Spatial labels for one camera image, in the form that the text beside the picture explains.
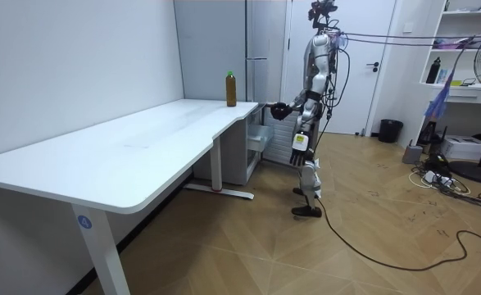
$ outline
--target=humanoid robot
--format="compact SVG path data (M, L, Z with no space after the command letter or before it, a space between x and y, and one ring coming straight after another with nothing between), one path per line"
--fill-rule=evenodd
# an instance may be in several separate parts
M293 130L293 151L289 163L298 168L300 176L300 186L294 188L293 192L304 196L307 206L293 208L291 212L296 216L322 216L322 210L315 206L315 198L320 197L321 185L316 174L319 164L315 161L315 148L320 119L324 113L327 119L331 117L331 108L325 105L325 98L334 99L334 89L330 85L334 86L331 79L337 70L337 38L340 31L329 27L329 13L336 10L334 0L319 0L311 4L309 20L313 20L313 28L317 29L317 33L307 44L304 56L304 88L290 104L270 104L271 115L277 120L283 120L293 111L299 111ZM322 16L325 23L319 20Z

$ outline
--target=baseboard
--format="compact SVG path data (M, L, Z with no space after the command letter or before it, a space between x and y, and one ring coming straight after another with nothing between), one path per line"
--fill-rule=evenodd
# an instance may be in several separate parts
M138 235L155 219L155 217L160 214L160 212L175 198L175 196L184 188L185 184L193 179L193 173L188 176L179 186L177 186L173 191L162 201L156 208L154 208L149 215L147 215L140 223L138 223L134 229L132 229L117 245L116 250L118 253L122 253L127 246L133 242L133 240L138 237ZM69 291L66 295L79 295L87 287L94 282L98 277L94 267Z

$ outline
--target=brown bottle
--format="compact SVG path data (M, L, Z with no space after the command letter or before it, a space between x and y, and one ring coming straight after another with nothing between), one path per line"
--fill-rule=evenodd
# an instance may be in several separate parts
M225 95L228 107L237 106L237 80L233 76L233 71L227 72L225 77Z

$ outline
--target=door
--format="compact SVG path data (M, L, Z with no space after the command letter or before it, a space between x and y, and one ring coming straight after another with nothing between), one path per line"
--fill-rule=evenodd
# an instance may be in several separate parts
M331 20L339 20L338 28L347 33L387 35L396 0L339 0L338 10L330 14ZM288 46L288 66L285 77L285 102L291 102L302 90L304 52L315 35L312 21L307 19L311 0L294 0L291 9L291 30ZM350 36L353 39L365 37ZM373 38L374 41L385 39ZM346 51L351 57L351 69L346 90L340 104L334 108L327 132L339 134L360 133L366 128L375 85L379 77L384 51L383 44L349 41ZM347 58L338 54L338 97L347 77ZM325 117L320 124L324 128Z

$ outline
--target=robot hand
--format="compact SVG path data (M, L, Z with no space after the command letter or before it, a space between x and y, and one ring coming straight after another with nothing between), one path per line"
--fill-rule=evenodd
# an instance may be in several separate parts
M289 164L302 166L306 163L306 160L310 160L313 157L314 152L309 148L310 138L309 132L299 131L295 134Z
M277 102L271 107L271 115L276 120L283 120L292 112L293 109L283 102Z

